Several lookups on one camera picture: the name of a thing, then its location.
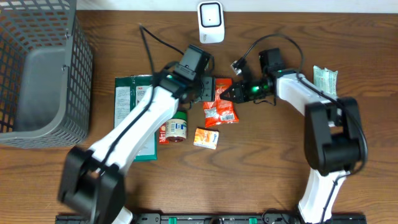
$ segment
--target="white device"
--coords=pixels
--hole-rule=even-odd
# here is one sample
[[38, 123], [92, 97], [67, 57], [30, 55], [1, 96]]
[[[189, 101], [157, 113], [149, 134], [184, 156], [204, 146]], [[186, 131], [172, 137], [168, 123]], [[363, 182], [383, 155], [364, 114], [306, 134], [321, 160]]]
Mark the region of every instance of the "white device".
[[[89, 150], [94, 151], [92, 157], [98, 161], [103, 161], [112, 142], [121, 134], [121, 132], [131, 123], [134, 118], [145, 108], [150, 100], [152, 87], [149, 87], [138, 105], [127, 115], [127, 117], [103, 139], [96, 141]], [[149, 109], [140, 119], [129, 129], [129, 131], [120, 139], [114, 148], [106, 165], [117, 164], [120, 171], [126, 175], [131, 163], [142, 149], [150, 136], [160, 128], [168, 119], [171, 119], [178, 108], [179, 100], [172, 96], [172, 93], [158, 86], [154, 89], [154, 98]], [[119, 215], [113, 221], [113, 224], [130, 224], [132, 213], [122, 208]]]
[[[305, 78], [305, 75], [299, 74], [299, 77], [306, 84], [318, 89], [318, 87]], [[281, 100], [289, 102], [302, 115], [305, 115], [305, 105], [307, 104], [314, 102], [320, 102], [323, 104], [330, 103], [330, 100], [321, 97], [319, 94], [303, 85], [303, 83], [297, 79], [295, 73], [284, 75], [283, 77], [278, 78], [276, 92], [277, 96]], [[335, 96], [331, 96], [327, 93], [324, 94], [328, 95], [330, 98], [336, 99]], [[333, 127], [334, 125], [334, 123], [329, 123], [329, 127]], [[347, 172], [341, 170], [331, 172], [327, 176], [322, 176], [317, 170], [311, 168], [307, 188], [305, 189], [303, 198], [298, 203], [298, 209], [306, 223], [318, 223], [320, 221], [323, 207], [328, 200], [329, 193], [333, 187], [333, 182], [338, 176], [345, 174], [347, 174]], [[331, 208], [345, 179], [346, 177], [341, 178], [338, 181], [338, 185], [333, 191], [333, 195], [330, 199], [328, 207], [326, 208], [323, 221], [327, 221], [331, 218]]]
[[224, 40], [224, 15], [223, 6], [220, 2], [206, 1], [199, 3], [198, 23], [201, 43], [220, 43]]

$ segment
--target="wooden table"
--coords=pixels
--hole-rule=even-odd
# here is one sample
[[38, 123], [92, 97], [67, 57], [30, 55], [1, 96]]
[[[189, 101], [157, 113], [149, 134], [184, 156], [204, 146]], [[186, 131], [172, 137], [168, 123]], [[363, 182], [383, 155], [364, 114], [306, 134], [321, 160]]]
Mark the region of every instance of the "wooden table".
[[[282, 32], [306, 56], [304, 74], [313, 66], [338, 70], [339, 96], [357, 99], [369, 143], [366, 170], [342, 186], [333, 211], [363, 212], [368, 223], [398, 218], [398, 16], [375, 14], [302, 14], [226, 12], [225, 40], [202, 45], [195, 12], [79, 11], [95, 53], [93, 109], [87, 148], [113, 128], [114, 78], [149, 73], [138, 31], [143, 23], [162, 40], [185, 50], [197, 45], [215, 56], [217, 77], [234, 77], [229, 65], [263, 35]], [[180, 60], [171, 49], [147, 38], [156, 69]], [[261, 42], [247, 58], [260, 76], [257, 53], [280, 47], [286, 64], [299, 55], [282, 39]], [[235, 105], [238, 124], [217, 126], [217, 150], [192, 145], [204, 126], [201, 104], [189, 111], [188, 139], [160, 146], [159, 159], [131, 166], [127, 207], [164, 213], [261, 213], [290, 210], [302, 198], [309, 166], [303, 153], [303, 116], [279, 101]], [[54, 223], [71, 212], [57, 202], [64, 158], [70, 148], [0, 149], [0, 223]]]

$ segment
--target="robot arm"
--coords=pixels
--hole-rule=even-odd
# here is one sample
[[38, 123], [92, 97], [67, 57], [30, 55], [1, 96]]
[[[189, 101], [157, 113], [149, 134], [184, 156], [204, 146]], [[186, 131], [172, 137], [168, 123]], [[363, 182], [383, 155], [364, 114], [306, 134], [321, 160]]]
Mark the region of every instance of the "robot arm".
[[[314, 88], [317, 88], [307, 79], [304, 75], [300, 74], [302, 81], [306, 82]], [[281, 100], [289, 102], [296, 110], [302, 115], [305, 115], [306, 106], [316, 103], [317, 105], [330, 104], [330, 100], [319, 96], [317, 93], [307, 88], [302, 82], [297, 80], [295, 73], [284, 75], [277, 79], [276, 85], [277, 96]], [[329, 127], [335, 126], [334, 121], [328, 121]], [[321, 175], [318, 170], [310, 169], [310, 177], [308, 178], [307, 188], [303, 198], [298, 203], [298, 210], [305, 223], [319, 223], [322, 219], [323, 209], [328, 200], [329, 193], [332, 191], [334, 181], [339, 176], [345, 176], [349, 174], [349, 171], [338, 170], [330, 172], [327, 175]], [[334, 188], [333, 195], [328, 203], [323, 221], [327, 221], [331, 218], [331, 208], [337, 197], [338, 191], [342, 186], [346, 177], [340, 178], [338, 184]]]
[[[264, 77], [253, 80], [243, 57], [231, 65], [236, 74], [243, 76], [243, 80], [234, 83], [220, 98], [244, 103], [274, 96], [274, 105], [279, 98], [304, 115], [304, 151], [311, 170], [298, 210], [302, 223], [327, 221], [331, 218], [331, 208], [346, 176], [358, 161], [365, 161], [366, 158], [359, 134], [358, 104], [353, 98], [337, 98], [326, 93], [321, 96], [321, 91], [303, 74], [285, 69], [279, 49], [260, 52], [259, 59]], [[349, 116], [337, 108], [336, 102], [344, 107]], [[343, 132], [332, 134], [330, 128], [334, 126], [343, 127]]]
[[[128, 116], [103, 139], [95, 142], [89, 150], [93, 151], [92, 158], [102, 161], [113, 141], [121, 134], [134, 118], [149, 103], [152, 87], [148, 88], [142, 101], [128, 114]], [[135, 125], [129, 129], [106, 161], [106, 166], [116, 164], [122, 174], [126, 175], [131, 163], [142, 149], [147, 140], [164, 124], [171, 119], [178, 108], [179, 100], [172, 96], [172, 92], [161, 86], [154, 89], [154, 99], [147, 110]]]
[[97, 224], [130, 223], [132, 214], [123, 207], [124, 176], [148, 138], [175, 114], [179, 102], [204, 99], [202, 78], [210, 58], [190, 45], [182, 60], [173, 63], [174, 71], [169, 71], [170, 64], [154, 75], [153, 92], [148, 88], [122, 123], [87, 151], [75, 146], [65, 160], [59, 201]]

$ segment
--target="wire mesh basket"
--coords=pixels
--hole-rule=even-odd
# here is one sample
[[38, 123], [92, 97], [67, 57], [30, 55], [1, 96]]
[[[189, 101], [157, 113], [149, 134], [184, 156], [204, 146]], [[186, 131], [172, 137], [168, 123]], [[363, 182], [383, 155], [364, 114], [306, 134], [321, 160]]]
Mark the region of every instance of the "wire mesh basket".
[[69, 146], [88, 132], [93, 55], [76, 0], [0, 0], [0, 144]]

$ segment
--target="small jar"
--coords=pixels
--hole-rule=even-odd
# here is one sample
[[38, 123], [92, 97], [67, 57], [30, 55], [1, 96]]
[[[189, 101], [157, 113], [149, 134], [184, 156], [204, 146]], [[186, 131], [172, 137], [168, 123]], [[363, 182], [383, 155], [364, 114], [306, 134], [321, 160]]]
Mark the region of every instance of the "small jar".
[[177, 111], [172, 119], [166, 121], [166, 139], [170, 142], [182, 142], [187, 138], [187, 113]]

